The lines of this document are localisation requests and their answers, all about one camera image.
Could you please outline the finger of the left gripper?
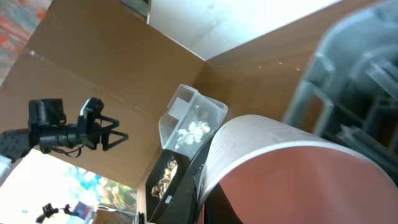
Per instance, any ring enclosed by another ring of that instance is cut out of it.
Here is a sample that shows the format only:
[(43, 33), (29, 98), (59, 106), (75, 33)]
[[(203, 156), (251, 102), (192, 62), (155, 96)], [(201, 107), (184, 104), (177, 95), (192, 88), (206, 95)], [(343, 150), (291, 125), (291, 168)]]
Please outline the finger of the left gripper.
[(115, 128), (119, 127), (119, 120), (99, 115), (98, 119), (100, 120), (99, 124), (99, 132), (100, 133), (110, 133)]
[(110, 130), (106, 133), (103, 133), (101, 135), (102, 150), (108, 151), (113, 147), (117, 146), (118, 144), (127, 141), (128, 138), (129, 138), (128, 134), (119, 131)]

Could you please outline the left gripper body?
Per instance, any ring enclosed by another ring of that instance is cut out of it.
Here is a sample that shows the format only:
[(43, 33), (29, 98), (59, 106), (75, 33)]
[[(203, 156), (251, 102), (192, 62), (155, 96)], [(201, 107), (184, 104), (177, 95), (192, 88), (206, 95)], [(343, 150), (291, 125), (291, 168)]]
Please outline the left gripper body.
[(84, 123), (67, 124), (61, 99), (39, 100), (39, 148), (44, 154), (52, 151), (61, 154), (81, 153), (83, 147), (95, 150), (100, 142), (99, 126), (96, 122), (104, 103), (93, 99), (93, 120)]

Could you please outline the nut shell food scraps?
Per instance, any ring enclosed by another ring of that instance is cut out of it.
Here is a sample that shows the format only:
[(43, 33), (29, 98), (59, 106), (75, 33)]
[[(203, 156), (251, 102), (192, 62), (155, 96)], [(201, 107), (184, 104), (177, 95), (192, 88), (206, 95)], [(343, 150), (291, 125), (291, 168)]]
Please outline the nut shell food scraps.
[(176, 160), (168, 161), (167, 167), (164, 169), (164, 173), (155, 186), (151, 189), (151, 195), (162, 199), (170, 186), (174, 176), (177, 173), (178, 164)]

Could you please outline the white tissue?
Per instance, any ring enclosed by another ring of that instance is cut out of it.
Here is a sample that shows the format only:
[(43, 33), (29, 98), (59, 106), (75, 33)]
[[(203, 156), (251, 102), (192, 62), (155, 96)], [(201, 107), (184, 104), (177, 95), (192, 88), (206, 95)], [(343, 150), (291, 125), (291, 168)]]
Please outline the white tissue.
[(209, 133), (210, 130), (207, 122), (191, 122), (188, 129), (179, 129), (177, 131), (178, 139), (175, 148), (178, 149), (183, 144), (192, 145), (193, 143), (201, 142), (203, 137)]

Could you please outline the pink plastic cup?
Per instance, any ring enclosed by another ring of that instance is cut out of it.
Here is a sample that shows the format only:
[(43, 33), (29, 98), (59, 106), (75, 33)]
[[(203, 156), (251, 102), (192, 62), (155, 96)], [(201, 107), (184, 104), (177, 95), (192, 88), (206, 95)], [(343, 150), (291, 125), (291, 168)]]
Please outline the pink plastic cup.
[(397, 222), (397, 186), (375, 162), (254, 114), (214, 135), (200, 203), (217, 187), (243, 223)]

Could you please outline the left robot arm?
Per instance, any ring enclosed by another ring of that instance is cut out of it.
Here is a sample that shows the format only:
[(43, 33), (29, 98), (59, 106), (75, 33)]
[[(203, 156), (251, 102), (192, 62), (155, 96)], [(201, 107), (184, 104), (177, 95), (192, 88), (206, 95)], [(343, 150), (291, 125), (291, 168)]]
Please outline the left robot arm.
[(103, 108), (99, 98), (89, 98), (79, 112), (77, 123), (67, 124), (62, 99), (29, 101), (28, 127), (1, 133), (1, 183), (36, 146), (42, 154), (56, 152), (77, 158), (85, 147), (94, 151), (101, 144), (102, 150), (108, 151), (127, 141), (128, 134), (115, 130), (119, 120), (103, 116)]

